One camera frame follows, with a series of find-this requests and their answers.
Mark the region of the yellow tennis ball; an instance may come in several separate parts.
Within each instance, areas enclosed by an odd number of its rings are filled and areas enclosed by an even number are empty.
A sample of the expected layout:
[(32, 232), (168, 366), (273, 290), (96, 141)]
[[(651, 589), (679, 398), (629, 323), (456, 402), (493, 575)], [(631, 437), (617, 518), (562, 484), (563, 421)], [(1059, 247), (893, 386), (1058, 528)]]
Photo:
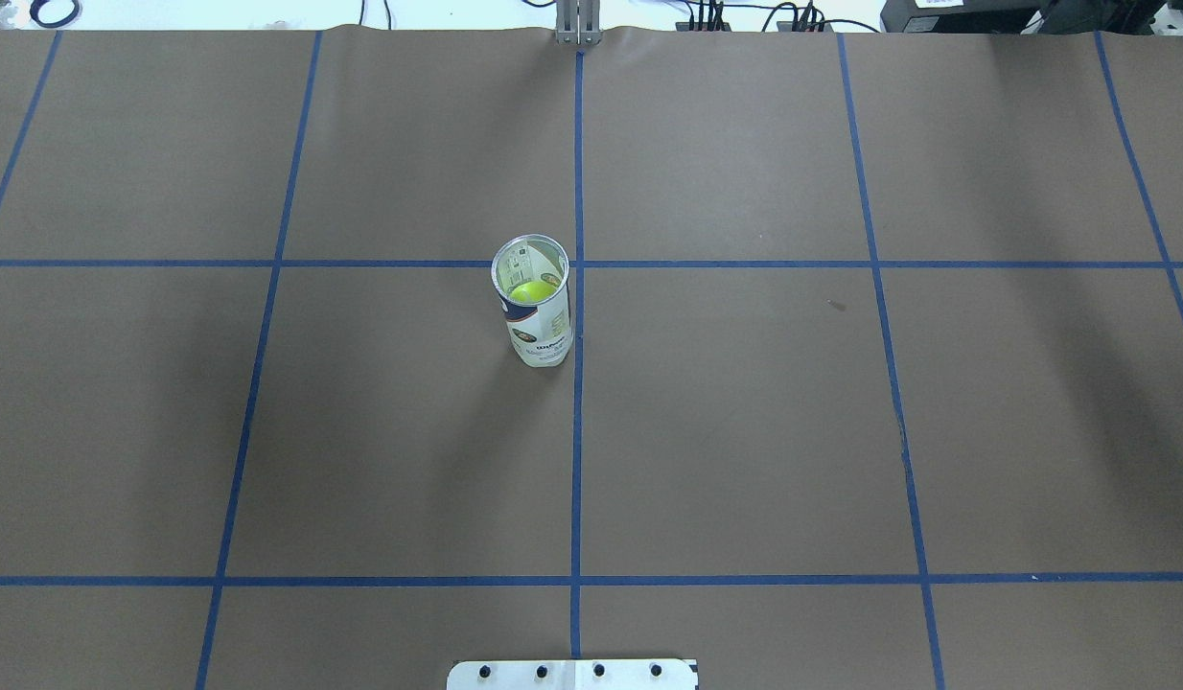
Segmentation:
[(548, 280), (525, 280), (525, 283), (511, 289), (508, 299), (522, 307), (539, 305), (539, 303), (556, 296), (560, 286), (561, 280), (557, 285), (552, 285)]

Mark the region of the tennis ball can holder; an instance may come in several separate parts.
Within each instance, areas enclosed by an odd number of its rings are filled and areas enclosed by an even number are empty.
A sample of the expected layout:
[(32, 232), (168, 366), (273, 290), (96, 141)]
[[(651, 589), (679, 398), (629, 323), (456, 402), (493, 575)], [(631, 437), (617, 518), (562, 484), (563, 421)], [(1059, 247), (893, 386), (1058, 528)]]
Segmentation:
[(509, 342), (522, 362), (534, 368), (564, 362), (573, 348), (565, 249), (539, 233), (518, 236), (497, 250), (490, 275)]

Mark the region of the brown paper table cover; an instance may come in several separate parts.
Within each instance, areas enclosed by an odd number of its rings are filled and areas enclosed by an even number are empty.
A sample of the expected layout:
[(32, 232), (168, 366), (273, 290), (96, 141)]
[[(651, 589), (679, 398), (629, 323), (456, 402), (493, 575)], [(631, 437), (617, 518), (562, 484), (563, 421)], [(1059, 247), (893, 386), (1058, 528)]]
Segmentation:
[(0, 32), (0, 689), (620, 656), (1183, 689), (1183, 36)]

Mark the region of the blue tape roll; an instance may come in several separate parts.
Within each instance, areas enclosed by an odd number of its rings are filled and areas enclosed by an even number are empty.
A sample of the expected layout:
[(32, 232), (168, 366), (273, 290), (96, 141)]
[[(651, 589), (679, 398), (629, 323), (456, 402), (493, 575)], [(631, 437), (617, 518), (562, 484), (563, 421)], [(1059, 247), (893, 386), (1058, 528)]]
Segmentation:
[(80, 0), (34, 0), (28, 4), (31, 21), (43, 30), (66, 28), (78, 21), (82, 12), (83, 2)]

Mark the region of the aluminium frame post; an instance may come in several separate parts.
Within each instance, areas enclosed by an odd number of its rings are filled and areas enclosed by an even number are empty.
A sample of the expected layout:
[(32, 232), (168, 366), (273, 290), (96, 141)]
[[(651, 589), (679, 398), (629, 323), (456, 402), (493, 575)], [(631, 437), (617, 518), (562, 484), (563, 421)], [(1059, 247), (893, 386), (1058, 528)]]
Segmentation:
[(555, 8), (555, 40), (560, 45), (592, 47), (603, 39), (601, 27), (601, 1), (557, 0)]

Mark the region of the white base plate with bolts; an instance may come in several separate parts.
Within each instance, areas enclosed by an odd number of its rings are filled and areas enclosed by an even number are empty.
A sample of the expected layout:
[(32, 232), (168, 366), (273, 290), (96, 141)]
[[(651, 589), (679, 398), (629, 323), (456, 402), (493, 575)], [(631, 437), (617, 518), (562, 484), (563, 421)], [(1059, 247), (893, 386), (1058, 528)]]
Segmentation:
[(697, 662), (679, 658), (472, 660), (447, 689), (698, 689)]

